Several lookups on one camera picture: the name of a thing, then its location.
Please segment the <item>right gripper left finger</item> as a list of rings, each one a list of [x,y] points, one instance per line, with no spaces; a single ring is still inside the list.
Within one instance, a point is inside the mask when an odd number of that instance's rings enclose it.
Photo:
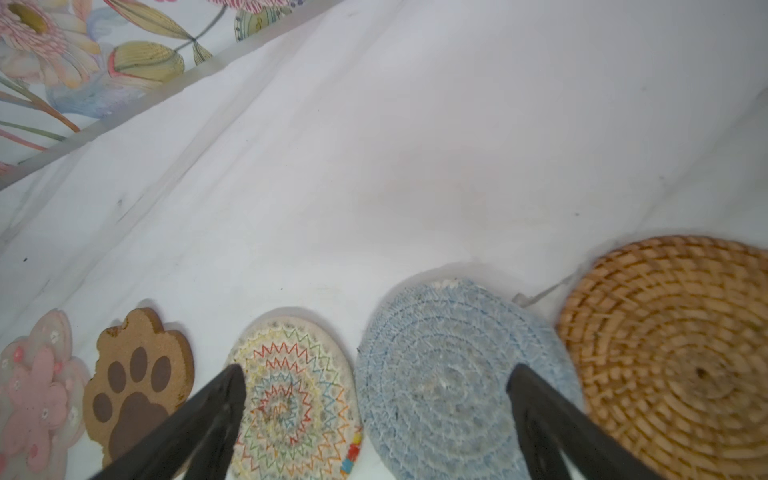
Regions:
[[[233,363],[96,479],[223,479],[244,412],[246,385]]]

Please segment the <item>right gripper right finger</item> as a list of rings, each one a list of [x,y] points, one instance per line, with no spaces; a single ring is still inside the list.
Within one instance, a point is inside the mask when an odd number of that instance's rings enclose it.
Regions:
[[[506,391],[518,443],[532,479],[569,479],[567,462],[586,479],[660,477],[529,366],[514,367]]]

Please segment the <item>white multicolour zigzag coaster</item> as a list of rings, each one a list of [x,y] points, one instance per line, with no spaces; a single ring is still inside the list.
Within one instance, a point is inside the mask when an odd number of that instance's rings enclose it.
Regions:
[[[227,361],[246,386],[234,478],[350,477],[363,426],[350,363],[324,329],[299,317],[256,320]]]

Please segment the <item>grey-blue woven round coaster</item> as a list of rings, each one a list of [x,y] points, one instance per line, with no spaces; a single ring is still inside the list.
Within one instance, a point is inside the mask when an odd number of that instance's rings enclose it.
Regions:
[[[506,392],[518,364],[576,406],[554,327],[468,279],[402,287],[375,311],[354,368],[364,430],[398,479],[524,479]]]

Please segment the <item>woven rattan round coaster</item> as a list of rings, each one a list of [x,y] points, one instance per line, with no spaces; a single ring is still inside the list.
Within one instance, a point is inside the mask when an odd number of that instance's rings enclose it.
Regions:
[[[590,419],[667,479],[767,475],[767,253],[660,236],[595,260],[557,330]]]

